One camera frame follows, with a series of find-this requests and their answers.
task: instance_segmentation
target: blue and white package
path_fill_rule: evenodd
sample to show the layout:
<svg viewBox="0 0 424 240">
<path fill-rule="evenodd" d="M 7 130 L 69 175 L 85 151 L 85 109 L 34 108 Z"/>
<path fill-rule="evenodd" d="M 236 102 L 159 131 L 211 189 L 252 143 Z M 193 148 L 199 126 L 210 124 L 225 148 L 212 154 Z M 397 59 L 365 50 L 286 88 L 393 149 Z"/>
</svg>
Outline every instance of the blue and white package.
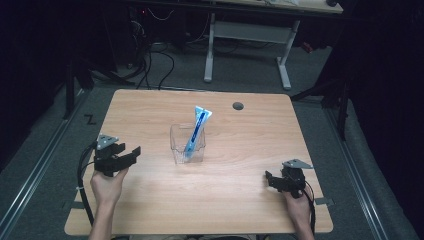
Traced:
<svg viewBox="0 0 424 240">
<path fill-rule="evenodd" d="M 193 152 L 196 150 L 196 144 L 199 140 L 200 135 L 202 134 L 202 130 L 205 126 L 205 123 L 212 115 L 211 111 L 208 111 L 199 106 L 196 106 L 194 110 L 196 114 L 196 126 L 194 127 L 193 134 L 191 135 L 191 138 L 188 140 L 187 145 L 184 149 L 184 153 L 187 158 L 192 157 Z"/>
</svg>

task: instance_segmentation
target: transparent basket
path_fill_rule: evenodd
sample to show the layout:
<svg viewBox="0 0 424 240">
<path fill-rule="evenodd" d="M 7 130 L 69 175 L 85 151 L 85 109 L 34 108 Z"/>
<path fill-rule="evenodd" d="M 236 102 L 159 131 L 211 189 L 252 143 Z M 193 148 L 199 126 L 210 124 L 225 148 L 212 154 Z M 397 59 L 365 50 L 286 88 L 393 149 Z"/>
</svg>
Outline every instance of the transparent basket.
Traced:
<svg viewBox="0 0 424 240">
<path fill-rule="evenodd" d="M 185 152 L 185 147 L 188 140 L 191 138 L 194 131 L 194 124 L 182 123 L 171 126 L 170 139 L 171 149 L 174 154 L 176 164 L 194 163 L 203 161 L 203 153 L 205 151 L 205 131 L 202 129 L 196 148 L 191 153 Z"/>
</svg>

